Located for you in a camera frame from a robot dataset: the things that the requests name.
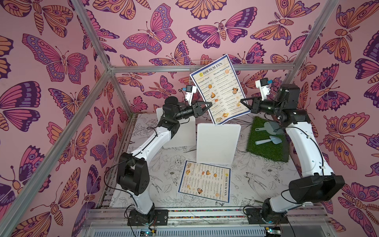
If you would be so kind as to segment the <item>white narrow rack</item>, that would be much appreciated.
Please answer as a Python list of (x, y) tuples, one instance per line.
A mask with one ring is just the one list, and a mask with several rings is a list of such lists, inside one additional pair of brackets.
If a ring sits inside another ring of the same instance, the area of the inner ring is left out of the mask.
[(196, 162), (228, 166), (233, 163), (240, 136), (238, 124), (216, 125), (200, 123), (197, 126)]

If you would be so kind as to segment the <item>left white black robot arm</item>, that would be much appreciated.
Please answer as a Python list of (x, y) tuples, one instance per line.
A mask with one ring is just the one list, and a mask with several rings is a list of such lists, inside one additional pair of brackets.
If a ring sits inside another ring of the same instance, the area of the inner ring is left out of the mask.
[(211, 102), (195, 101), (192, 104), (181, 103), (177, 97), (165, 100), (163, 113), (158, 125), (153, 128), (153, 135), (132, 153), (122, 153), (117, 165), (116, 182), (121, 190), (129, 193), (134, 202), (137, 214), (151, 222), (155, 205), (150, 198), (149, 163), (161, 148), (178, 132), (183, 119), (198, 118), (212, 107)]

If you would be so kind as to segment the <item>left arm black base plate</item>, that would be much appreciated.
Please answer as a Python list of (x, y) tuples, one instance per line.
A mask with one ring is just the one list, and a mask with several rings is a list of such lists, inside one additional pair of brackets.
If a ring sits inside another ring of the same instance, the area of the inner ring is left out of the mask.
[(128, 226), (166, 226), (168, 223), (168, 209), (151, 210), (148, 214), (141, 214), (131, 210), (128, 214)]

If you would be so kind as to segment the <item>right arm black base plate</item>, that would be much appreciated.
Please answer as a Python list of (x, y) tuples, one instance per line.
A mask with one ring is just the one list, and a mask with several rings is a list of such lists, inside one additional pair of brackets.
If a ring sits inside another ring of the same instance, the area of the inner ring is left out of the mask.
[(246, 215), (249, 224), (288, 224), (289, 221), (284, 213), (274, 213), (265, 209), (252, 206), (245, 207), (243, 213)]

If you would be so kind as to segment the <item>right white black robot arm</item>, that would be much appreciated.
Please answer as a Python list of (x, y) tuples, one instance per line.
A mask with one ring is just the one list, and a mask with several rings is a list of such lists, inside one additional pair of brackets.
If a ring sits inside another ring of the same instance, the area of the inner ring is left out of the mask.
[(336, 175), (326, 162), (316, 142), (311, 120), (304, 109), (298, 109), (300, 88), (283, 84), (274, 100), (262, 97), (241, 99), (241, 103), (254, 114), (275, 115), (280, 129), (285, 130), (297, 152), (302, 177), (289, 183), (280, 195), (268, 198), (262, 206), (262, 215), (282, 214), (306, 202), (329, 201), (344, 185), (341, 175)]

